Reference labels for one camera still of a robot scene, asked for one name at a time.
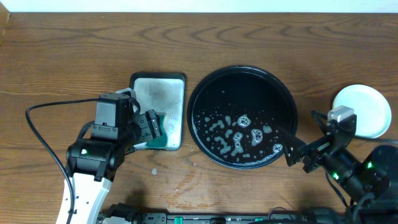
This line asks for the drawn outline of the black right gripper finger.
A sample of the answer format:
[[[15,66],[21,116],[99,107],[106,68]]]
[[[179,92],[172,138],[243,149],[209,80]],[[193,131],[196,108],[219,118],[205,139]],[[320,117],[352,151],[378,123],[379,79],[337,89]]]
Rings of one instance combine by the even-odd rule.
[[[325,121],[327,121],[328,119],[327,115],[319,112],[318,110],[312,110],[311,117],[315,120],[315,122],[319,125],[319,127],[321,128],[326,127]]]
[[[307,144],[281,126],[278,126],[277,130],[282,140],[287,165],[292,167],[296,163],[299,163],[307,154]]]

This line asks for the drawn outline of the green sponge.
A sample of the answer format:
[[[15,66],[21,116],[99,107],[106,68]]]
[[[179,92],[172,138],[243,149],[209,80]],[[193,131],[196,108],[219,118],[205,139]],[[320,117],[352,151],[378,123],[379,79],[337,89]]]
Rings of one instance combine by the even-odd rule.
[[[166,150],[167,148],[168,137],[164,129],[165,115],[164,114],[159,115],[159,119],[160,119],[160,130],[162,132],[162,135],[159,138],[155,138],[152,141],[147,142],[145,144],[146,149]]]

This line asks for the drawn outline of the mint green plate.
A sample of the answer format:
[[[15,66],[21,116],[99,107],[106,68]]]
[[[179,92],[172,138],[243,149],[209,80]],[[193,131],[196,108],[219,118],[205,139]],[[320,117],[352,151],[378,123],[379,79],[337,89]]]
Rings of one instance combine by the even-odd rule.
[[[346,106],[357,115],[356,135],[376,139],[382,136],[392,121],[388,101],[376,89],[366,85],[350,85],[335,96],[332,108]]]

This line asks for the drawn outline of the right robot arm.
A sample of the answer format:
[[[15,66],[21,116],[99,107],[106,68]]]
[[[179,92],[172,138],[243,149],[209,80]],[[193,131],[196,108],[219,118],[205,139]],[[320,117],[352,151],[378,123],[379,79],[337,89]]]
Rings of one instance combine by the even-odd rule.
[[[339,106],[322,114],[312,111],[323,137],[306,144],[294,134],[277,127],[288,166],[303,162],[306,173],[325,170],[326,179],[339,197],[342,189],[351,200],[345,202],[344,223],[397,223],[397,141],[377,139],[364,161],[348,150],[355,139],[357,115]]]

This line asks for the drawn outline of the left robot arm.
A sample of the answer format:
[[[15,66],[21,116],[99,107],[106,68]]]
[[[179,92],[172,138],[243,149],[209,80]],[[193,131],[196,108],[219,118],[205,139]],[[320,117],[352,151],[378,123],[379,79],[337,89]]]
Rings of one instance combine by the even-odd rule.
[[[96,223],[117,169],[136,145],[162,136],[160,116],[154,110],[141,114],[96,110],[88,139],[79,138],[67,150],[65,194],[57,223]]]

